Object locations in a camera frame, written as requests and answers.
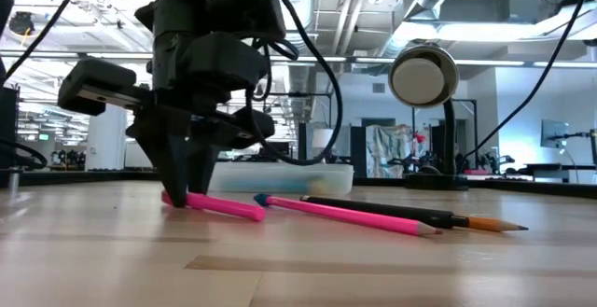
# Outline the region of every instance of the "pink marker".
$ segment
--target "pink marker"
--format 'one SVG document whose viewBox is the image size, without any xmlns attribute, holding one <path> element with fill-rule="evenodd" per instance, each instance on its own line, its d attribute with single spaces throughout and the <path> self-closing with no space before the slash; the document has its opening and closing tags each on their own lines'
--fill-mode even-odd
<svg viewBox="0 0 597 307">
<path fill-rule="evenodd" d="M 166 190 L 161 193 L 161 200 L 164 203 L 172 205 L 170 196 Z M 188 193 L 187 206 L 198 210 L 205 209 L 232 216 L 249 218 L 256 222 L 260 222 L 265 218 L 265 210 L 261 207 L 241 202 L 216 199 L 203 194 Z"/>
<path fill-rule="evenodd" d="M 286 209 L 336 218 L 366 227 L 401 232 L 413 236 L 441 234 L 441 230 L 412 219 L 357 212 L 355 210 L 335 208 L 309 202 L 282 199 L 266 194 L 258 194 L 255 196 L 254 200 L 262 206 L 276 205 Z"/>
</svg>

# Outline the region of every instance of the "lamp head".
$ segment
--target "lamp head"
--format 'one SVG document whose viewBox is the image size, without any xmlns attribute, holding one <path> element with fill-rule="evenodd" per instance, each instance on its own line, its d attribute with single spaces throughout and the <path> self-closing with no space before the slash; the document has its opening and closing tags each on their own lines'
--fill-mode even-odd
<svg viewBox="0 0 597 307">
<path fill-rule="evenodd" d="M 446 50 L 431 44 L 400 53 L 388 76 L 394 96 L 417 108 L 442 105 L 456 92 L 459 80 L 454 59 Z"/>
</svg>

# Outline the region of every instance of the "desk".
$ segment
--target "desk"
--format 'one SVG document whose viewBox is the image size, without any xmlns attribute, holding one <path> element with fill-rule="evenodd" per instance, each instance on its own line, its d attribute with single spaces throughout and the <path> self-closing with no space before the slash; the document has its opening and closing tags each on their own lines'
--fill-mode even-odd
<svg viewBox="0 0 597 307">
<path fill-rule="evenodd" d="M 578 169 L 578 171 L 595 171 L 594 165 L 560 165 L 551 163 L 530 163 L 527 164 L 527 175 L 533 177 L 533 181 L 537 178 L 553 178 L 561 179 L 563 183 L 570 183 L 570 171 Z"/>
<path fill-rule="evenodd" d="M 597 201 L 474 189 L 345 198 L 498 216 L 529 231 L 417 238 L 279 208 L 173 209 L 158 182 L 0 192 L 6 306 L 542 306 L 597 301 Z M 252 194 L 213 194 L 251 202 Z"/>
</svg>

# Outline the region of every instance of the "white column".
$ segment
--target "white column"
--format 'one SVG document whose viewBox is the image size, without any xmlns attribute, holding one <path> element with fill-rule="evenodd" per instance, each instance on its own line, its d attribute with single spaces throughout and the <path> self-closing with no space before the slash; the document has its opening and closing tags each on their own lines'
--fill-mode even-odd
<svg viewBox="0 0 597 307">
<path fill-rule="evenodd" d="M 126 110 L 106 105 L 105 112 L 90 118 L 87 137 L 87 157 L 85 170 L 124 168 L 124 149 L 127 128 Z"/>
</svg>

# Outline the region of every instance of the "lamp arm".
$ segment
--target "lamp arm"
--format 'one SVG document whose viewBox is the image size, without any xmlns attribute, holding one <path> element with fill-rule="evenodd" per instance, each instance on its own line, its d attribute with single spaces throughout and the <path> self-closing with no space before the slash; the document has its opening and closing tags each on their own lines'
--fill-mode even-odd
<svg viewBox="0 0 597 307">
<path fill-rule="evenodd" d="M 446 117 L 446 132 L 444 139 L 444 174 L 454 175 L 456 173 L 456 160 L 454 156 L 454 145 L 456 143 L 456 116 L 451 98 L 444 102 L 444 114 Z"/>
</svg>

